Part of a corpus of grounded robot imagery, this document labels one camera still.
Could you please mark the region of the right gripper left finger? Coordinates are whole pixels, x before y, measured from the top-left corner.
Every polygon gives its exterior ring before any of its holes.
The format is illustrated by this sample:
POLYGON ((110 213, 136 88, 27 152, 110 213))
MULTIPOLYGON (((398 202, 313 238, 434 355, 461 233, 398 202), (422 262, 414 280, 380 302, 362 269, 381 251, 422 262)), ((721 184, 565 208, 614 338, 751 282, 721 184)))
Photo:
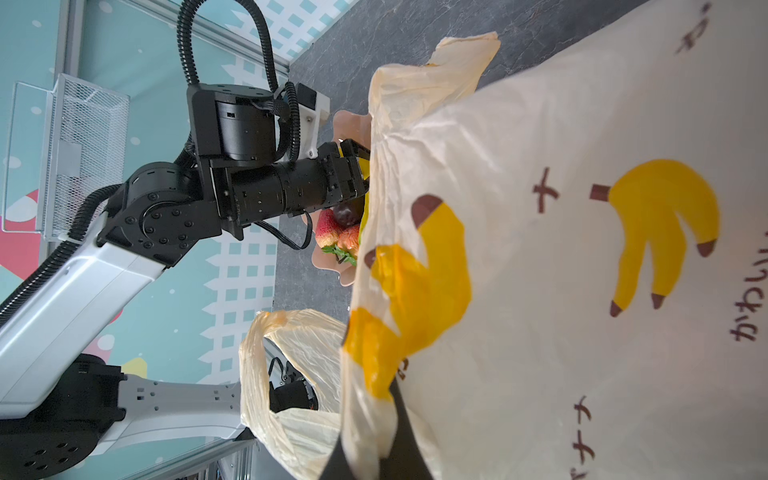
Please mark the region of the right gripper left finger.
POLYGON ((319 477, 320 480, 355 480, 355 476, 347 462, 344 450, 341 444, 341 438, 338 438, 331 452, 328 461, 319 477))

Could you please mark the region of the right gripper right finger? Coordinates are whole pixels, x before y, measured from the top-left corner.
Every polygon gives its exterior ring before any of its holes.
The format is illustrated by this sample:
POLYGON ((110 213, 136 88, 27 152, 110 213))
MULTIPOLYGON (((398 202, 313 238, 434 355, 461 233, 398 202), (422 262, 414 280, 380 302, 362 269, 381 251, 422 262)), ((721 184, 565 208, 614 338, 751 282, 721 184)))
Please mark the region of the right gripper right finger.
POLYGON ((397 412, 397 429, 390 453, 380 460, 380 478, 391 480, 432 480, 422 457, 397 380, 389 389, 397 412))

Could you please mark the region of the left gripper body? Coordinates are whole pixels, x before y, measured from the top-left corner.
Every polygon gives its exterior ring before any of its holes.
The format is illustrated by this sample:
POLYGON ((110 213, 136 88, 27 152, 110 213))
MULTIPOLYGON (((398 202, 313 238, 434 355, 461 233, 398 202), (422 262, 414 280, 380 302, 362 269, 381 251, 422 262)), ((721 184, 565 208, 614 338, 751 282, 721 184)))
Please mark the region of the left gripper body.
POLYGON ((321 153, 314 159, 279 161, 258 168, 233 169, 224 177, 224 230, 241 240, 243 230, 281 215, 320 210, 330 202, 332 180, 340 169, 321 153))

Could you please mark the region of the red apple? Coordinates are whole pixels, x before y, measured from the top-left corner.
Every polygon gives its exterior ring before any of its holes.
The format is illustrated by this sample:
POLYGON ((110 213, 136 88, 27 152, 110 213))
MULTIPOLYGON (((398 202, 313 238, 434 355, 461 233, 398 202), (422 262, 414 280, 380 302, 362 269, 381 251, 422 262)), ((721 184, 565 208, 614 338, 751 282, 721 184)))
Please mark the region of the red apple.
POLYGON ((332 209, 320 212, 315 227, 315 239, 319 248, 332 247, 337 244, 343 228, 338 224, 332 209))

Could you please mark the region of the dark plum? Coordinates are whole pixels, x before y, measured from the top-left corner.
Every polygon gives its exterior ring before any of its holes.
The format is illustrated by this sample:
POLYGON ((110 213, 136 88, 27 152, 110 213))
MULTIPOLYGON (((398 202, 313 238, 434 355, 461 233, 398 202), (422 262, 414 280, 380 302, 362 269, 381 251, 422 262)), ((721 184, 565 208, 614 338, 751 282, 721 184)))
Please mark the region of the dark plum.
POLYGON ((332 209, 334 220, 343 229, 353 227, 361 222, 364 208, 364 198, 342 203, 332 209))

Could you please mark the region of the red strawberry bottom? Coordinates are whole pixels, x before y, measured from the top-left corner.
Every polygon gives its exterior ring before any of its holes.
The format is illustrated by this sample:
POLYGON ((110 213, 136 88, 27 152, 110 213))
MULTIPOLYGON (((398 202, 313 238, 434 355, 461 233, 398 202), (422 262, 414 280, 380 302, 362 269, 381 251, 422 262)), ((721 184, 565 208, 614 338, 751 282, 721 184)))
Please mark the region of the red strawberry bottom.
POLYGON ((357 258, 359 252, 360 225, 353 225, 343 230, 338 237, 337 247, 352 258, 357 258))

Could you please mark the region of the banana print plastic bag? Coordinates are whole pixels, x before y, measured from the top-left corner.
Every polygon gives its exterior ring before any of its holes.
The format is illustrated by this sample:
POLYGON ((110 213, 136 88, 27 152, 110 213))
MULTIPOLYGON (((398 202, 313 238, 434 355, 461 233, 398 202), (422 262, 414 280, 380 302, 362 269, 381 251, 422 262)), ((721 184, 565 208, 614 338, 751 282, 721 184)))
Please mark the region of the banana print plastic bag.
POLYGON ((378 479, 767 475, 767 5, 651 1, 488 86, 493 33, 373 75, 347 323, 258 315, 241 418, 378 479))

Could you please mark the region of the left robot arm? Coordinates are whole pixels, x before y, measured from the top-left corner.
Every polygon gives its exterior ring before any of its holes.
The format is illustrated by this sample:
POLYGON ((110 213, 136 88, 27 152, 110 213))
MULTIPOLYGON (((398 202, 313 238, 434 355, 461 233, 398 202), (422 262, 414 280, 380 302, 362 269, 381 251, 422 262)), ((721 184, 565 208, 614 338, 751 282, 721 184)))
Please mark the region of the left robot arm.
POLYGON ((205 84, 194 61, 197 1, 177 46, 190 135, 173 162, 142 166, 80 203, 65 239, 1 305, 1 475, 45 479, 113 448, 165 439, 243 440, 241 388, 164 383, 90 355, 88 344, 200 240, 242 240, 282 215, 310 217, 368 189, 354 141, 301 144, 297 86, 279 83, 266 19, 267 89, 205 84))

